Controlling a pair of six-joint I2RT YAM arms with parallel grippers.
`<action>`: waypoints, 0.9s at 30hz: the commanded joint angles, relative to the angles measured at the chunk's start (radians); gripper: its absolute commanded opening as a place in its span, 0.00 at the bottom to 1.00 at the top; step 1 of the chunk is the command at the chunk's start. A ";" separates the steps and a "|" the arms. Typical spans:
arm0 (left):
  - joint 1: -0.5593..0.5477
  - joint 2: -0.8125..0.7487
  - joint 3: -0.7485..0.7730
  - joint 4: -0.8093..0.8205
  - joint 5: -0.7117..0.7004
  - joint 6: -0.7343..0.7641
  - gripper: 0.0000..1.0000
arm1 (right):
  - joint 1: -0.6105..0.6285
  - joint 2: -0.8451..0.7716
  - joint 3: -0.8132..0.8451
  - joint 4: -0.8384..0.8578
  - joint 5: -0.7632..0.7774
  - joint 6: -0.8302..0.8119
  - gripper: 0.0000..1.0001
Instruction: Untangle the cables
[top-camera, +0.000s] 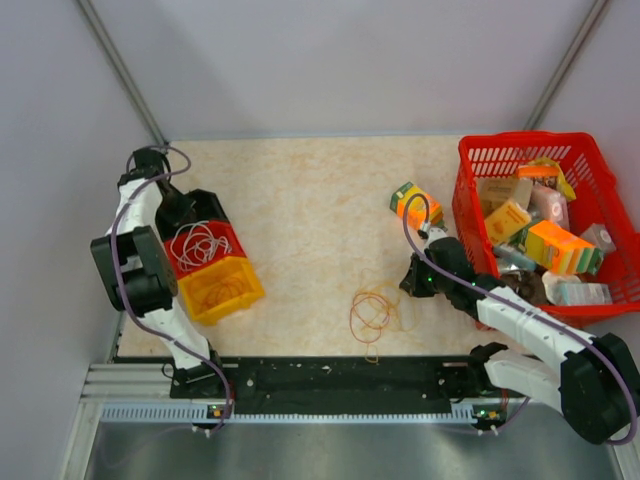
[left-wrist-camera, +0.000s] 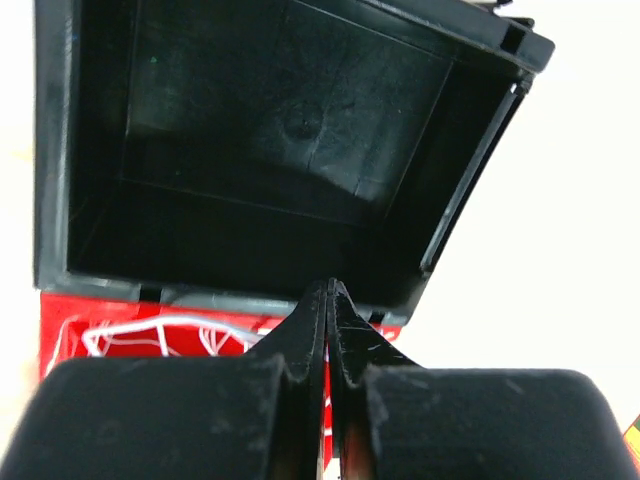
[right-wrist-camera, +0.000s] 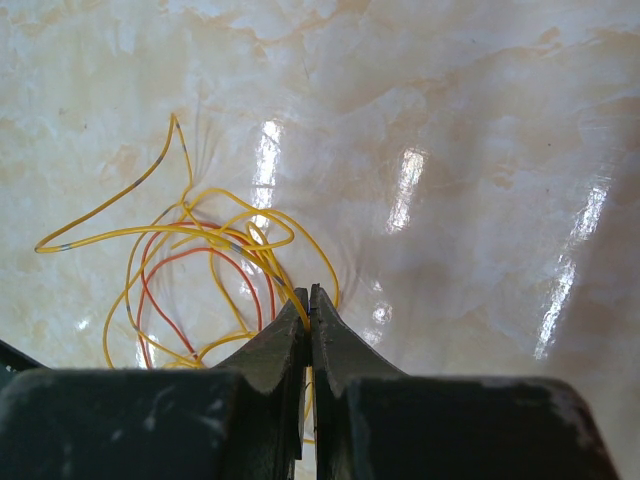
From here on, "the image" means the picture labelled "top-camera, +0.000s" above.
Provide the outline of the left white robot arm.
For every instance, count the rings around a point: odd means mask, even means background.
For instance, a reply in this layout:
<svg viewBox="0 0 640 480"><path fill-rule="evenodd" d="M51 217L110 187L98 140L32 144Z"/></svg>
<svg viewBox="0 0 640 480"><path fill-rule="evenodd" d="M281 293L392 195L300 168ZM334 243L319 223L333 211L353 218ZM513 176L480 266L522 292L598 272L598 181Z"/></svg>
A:
<svg viewBox="0 0 640 480"><path fill-rule="evenodd" d="M226 387L227 374L209 341L196 331L178 300L176 274L161 235L195 218L195 200L171 178L169 146L135 150L118 181L119 204L112 225L91 241L90 251L112 306L142 331L159 338L173 357L176 386L194 385L205 396Z"/></svg>

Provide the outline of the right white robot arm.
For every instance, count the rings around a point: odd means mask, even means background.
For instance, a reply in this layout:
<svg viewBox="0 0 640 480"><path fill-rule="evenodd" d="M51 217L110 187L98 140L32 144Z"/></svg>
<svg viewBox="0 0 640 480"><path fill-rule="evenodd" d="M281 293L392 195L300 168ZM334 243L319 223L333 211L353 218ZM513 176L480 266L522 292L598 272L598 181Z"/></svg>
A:
<svg viewBox="0 0 640 480"><path fill-rule="evenodd" d="M592 444L621 446L639 430L639 371L620 337L575 329L523 300L490 274L479 274L461 243L437 231L412 248L402 288L418 298L445 296L452 306L526 349L487 347L467 370L469 388L487 396L503 388L561 414Z"/></svg>

